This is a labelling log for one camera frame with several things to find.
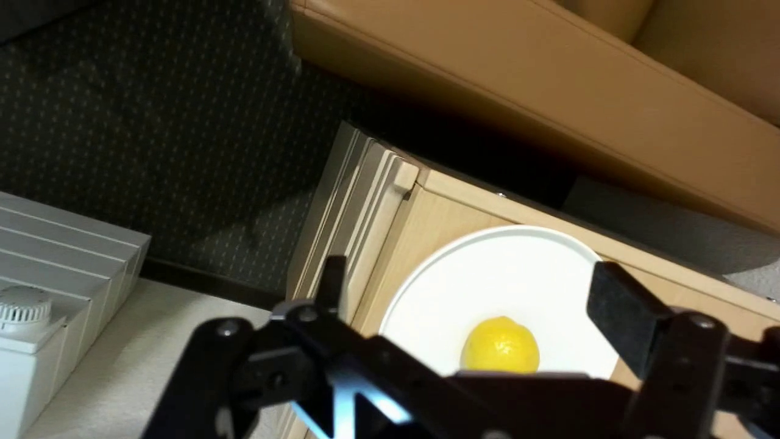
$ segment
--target white surface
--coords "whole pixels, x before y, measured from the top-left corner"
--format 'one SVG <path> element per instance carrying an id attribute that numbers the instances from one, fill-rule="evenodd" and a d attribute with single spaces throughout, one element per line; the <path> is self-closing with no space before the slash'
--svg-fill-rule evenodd
<path id="1" fill-rule="evenodd" d="M 247 317 L 260 327 L 267 312 L 139 281 L 27 439 L 137 439 L 192 330 L 217 317 Z M 278 438 L 276 414 L 265 409 L 253 438 Z"/>
<path id="2" fill-rule="evenodd" d="M 408 279 L 380 335 L 449 377 L 467 331 L 506 314 L 533 331 L 538 370 L 609 379 L 616 355 L 586 314 L 595 261 L 586 245 L 542 227 L 467 234 Z"/>

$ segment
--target white plate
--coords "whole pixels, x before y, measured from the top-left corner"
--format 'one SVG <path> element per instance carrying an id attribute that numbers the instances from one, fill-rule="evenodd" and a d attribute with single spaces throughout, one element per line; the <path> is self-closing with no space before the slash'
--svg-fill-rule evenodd
<path id="1" fill-rule="evenodd" d="M 393 297 L 380 335 L 441 377 L 461 369 L 467 331 L 506 314 L 538 342 L 538 370 L 609 379 L 616 355 L 588 320 L 599 257 L 568 234 L 495 227 L 430 257 Z"/>

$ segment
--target brown cardboard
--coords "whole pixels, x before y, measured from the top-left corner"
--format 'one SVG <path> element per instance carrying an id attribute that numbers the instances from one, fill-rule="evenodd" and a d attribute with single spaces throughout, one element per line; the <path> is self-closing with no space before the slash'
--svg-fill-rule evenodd
<path id="1" fill-rule="evenodd" d="M 298 52 L 780 234 L 780 133 L 547 0 L 292 0 Z"/>

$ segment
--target wooden drawer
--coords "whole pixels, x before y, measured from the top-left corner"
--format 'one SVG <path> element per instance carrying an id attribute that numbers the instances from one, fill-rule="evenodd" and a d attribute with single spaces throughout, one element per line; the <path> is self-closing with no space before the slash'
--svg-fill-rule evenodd
<path id="1" fill-rule="evenodd" d="M 780 323 L 780 308 L 734 285 L 665 261 L 636 247 L 622 245 L 543 210 L 506 201 L 477 186 L 425 168 L 412 195 L 394 214 L 380 260 L 353 314 L 359 331 L 376 335 L 382 314 L 412 272 L 453 240 L 500 224 L 536 224 L 566 233 L 592 247 L 603 260 L 622 264 L 654 296 L 676 308 L 689 308 L 718 317 L 734 335 L 759 339 Z M 636 388 L 636 377 L 618 362 L 615 381 Z M 743 438 L 745 433 L 721 414 L 716 438 Z"/>

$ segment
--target yellow ball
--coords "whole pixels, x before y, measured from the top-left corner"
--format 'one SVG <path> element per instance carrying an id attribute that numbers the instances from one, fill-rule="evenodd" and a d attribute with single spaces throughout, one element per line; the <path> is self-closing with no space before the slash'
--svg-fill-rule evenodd
<path id="1" fill-rule="evenodd" d="M 536 373 L 538 344 L 533 335 L 510 317 L 493 317 L 470 330 L 461 366 L 466 370 Z"/>

